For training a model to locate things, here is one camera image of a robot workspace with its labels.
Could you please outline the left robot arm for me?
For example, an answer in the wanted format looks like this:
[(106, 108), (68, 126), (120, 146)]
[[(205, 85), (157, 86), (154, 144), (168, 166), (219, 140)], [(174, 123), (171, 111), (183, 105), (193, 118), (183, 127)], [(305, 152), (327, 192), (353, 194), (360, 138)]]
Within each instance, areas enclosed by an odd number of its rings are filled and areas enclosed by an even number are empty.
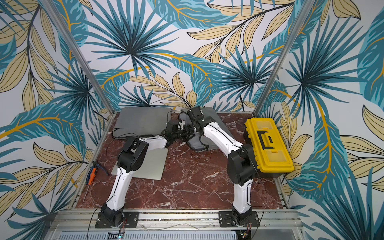
[(193, 130), (181, 126), (181, 122), (170, 120), (159, 135), (135, 135), (129, 133), (126, 142), (117, 156), (116, 179), (107, 201), (98, 214), (100, 227), (120, 228), (125, 225), (124, 205), (134, 173), (143, 165), (146, 154), (156, 149), (164, 149), (176, 140), (187, 140)]

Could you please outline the silver laptop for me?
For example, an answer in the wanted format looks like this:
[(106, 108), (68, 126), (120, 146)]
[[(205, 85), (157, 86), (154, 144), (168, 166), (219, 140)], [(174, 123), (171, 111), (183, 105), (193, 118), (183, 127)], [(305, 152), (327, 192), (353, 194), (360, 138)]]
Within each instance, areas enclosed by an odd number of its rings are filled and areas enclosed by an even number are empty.
[(141, 167), (133, 174), (133, 178), (147, 180), (161, 180), (168, 149), (153, 149), (149, 147), (143, 154), (144, 161)]

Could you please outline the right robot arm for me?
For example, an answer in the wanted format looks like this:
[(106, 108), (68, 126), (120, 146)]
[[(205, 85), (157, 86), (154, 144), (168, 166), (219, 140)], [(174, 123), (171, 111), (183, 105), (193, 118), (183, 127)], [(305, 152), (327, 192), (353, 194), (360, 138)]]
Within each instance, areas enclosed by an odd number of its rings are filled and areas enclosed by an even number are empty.
[(227, 174), (234, 184), (234, 201), (231, 221), (242, 227), (252, 216), (251, 187), (257, 173), (252, 145), (238, 142), (212, 118), (204, 116), (201, 108), (187, 111), (192, 126), (201, 135), (210, 139), (228, 158)]

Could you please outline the grey laptop sleeve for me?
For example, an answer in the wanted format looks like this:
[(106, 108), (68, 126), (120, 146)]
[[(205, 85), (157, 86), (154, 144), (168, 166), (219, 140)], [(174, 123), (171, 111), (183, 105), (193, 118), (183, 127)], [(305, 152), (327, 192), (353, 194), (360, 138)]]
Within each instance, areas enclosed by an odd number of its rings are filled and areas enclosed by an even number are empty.
[(215, 120), (214, 123), (204, 127), (203, 132), (197, 132), (194, 129), (192, 121), (187, 115), (188, 110), (182, 110), (180, 119), (185, 122), (186, 127), (192, 128), (192, 136), (186, 140), (191, 149), (196, 152), (220, 149), (225, 156), (228, 156), (231, 151), (236, 151), (242, 147), (243, 144), (232, 136), (213, 108), (201, 108), (205, 117), (212, 117)]

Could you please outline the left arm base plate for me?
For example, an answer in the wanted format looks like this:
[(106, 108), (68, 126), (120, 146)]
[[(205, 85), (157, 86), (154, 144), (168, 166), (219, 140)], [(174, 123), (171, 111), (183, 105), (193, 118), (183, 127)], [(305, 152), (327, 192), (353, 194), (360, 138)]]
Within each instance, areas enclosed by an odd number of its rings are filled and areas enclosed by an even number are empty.
[(95, 225), (96, 229), (135, 229), (138, 224), (139, 212), (105, 213), (100, 211)]

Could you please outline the grey zippered laptop bag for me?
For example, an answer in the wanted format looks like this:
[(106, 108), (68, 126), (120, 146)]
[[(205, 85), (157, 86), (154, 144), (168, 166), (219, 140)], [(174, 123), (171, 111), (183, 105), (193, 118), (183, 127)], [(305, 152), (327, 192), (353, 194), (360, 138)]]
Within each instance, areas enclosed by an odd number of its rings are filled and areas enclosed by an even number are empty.
[(126, 107), (123, 108), (113, 128), (113, 138), (126, 138), (129, 135), (155, 136), (166, 128), (170, 108)]

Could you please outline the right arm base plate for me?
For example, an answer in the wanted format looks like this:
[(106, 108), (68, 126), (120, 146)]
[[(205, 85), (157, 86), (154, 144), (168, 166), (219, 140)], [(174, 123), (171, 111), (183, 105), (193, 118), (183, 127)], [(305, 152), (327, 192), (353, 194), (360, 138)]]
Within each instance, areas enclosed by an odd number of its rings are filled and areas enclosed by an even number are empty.
[(239, 214), (236, 210), (219, 211), (218, 218), (221, 228), (231, 227), (259, 227), (260, 218), (258, 213), (249, 210), (245, 213)]

